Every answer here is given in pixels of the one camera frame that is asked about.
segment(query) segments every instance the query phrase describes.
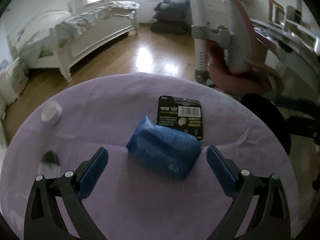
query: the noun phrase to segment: round table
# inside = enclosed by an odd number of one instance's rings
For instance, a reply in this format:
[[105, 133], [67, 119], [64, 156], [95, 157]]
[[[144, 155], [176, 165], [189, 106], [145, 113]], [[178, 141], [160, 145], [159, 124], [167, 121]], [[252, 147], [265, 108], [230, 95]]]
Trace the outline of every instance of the round table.
[[[185, 181], [158, 176], [127, 158], [125, 146], [141, 119], [147, 115], [156, 122], [161, 95], [196, 99], [202, 105], [204, 150]], [[254, 175], [279, 175], [294, 227], [299, 200], [289, 158], [271, 130], [232, 98], [188, 80], [134, 73], [90, 80], [52, 99], [62, 106], [60, 121], [42, 122], [39, 106], [17, 131], [1, 172], [1, 208], [20, 239], [43, 154], [53, 150], [59, 155], [62, 175], [99, 147], [109, 151], [109, 162], [83, 204], [108, 240], [207, 239], [232, 202], [206, 161], [210, 145]], [[70, 233], [77, 236], [61, 200], [59, 206]]]

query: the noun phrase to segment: bed headboard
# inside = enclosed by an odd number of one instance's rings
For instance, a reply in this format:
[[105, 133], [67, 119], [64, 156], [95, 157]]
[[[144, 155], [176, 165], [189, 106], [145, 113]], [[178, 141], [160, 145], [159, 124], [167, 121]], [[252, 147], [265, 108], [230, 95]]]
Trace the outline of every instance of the bed headboard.
[[71, 13], [67, 8], [45, 11], [44, 13], [34, 17], [25, 25], [22, 30], [17, 30], [17, 33], [11, 37], [16, 48], [20, 48], [28, 41], [36, 32], [49, 30], [50, 27], [61, 23], [71, 17]]

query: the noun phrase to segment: blue package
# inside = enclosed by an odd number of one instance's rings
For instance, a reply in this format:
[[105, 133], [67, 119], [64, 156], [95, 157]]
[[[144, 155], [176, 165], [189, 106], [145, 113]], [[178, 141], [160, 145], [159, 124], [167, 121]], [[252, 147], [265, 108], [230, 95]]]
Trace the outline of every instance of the blue package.
[[198, 159], [202, 148], [192, 135], [153, 124], [145, 116], [127, 149], [139, 163], [170, 178], [186, 179]]

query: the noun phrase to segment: bed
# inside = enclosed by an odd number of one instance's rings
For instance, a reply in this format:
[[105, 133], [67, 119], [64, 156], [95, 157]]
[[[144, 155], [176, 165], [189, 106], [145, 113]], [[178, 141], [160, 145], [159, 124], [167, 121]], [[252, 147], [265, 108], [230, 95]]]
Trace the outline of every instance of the bed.
[[139, 4], [113, 1], [72, 16], [66, 8], [46, 11], [11, 37], [28, 68], [58, 68], [68, 83], [70, 68], [106, 42], [135, 30]]

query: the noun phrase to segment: pile of clothes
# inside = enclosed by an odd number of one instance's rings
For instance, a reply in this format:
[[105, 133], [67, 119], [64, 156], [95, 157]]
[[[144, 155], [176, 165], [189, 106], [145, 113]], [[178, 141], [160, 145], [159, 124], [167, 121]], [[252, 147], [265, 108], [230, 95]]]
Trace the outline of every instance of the pile of clothes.
[[157, 33], [187, 35], [191, 32], [189, 0], [163, 0], [156, 6], [150, 30]]

